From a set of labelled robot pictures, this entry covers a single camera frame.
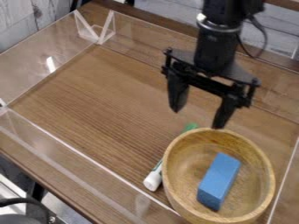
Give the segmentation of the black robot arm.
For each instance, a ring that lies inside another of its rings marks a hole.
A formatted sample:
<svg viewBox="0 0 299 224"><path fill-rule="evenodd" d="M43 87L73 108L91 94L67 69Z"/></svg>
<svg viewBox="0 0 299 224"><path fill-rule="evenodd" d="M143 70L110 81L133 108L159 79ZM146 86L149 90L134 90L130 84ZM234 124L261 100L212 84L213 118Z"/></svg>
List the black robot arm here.
<svg viewBox="0 0 299 224"><path fill-rule="evenodd" d="M222 99L212 127L222 129L237 109L250 107L261 80L236 61L245 20L261 26L256 15L265 10L264 0L205 0L197 16L200 37L193 52L175 48L163 51L162 73L167 79L173 111L183 109L190 87Z"/></svg>

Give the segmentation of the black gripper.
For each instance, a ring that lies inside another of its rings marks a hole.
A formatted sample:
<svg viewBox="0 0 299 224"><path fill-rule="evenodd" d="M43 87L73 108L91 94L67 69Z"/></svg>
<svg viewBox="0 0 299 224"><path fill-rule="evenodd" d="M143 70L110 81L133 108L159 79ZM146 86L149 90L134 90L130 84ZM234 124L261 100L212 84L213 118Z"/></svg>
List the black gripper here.
<svg viewBox="0 0 299 224"><path fill-rule="evenodd" d="M236 61L241 29L201 28L195 50L166 48L162 73L167 79L170 107L178 113L189 99L190 86L222 98L213 125L224 129L237 108L250 107L261 80Z"/></svg>

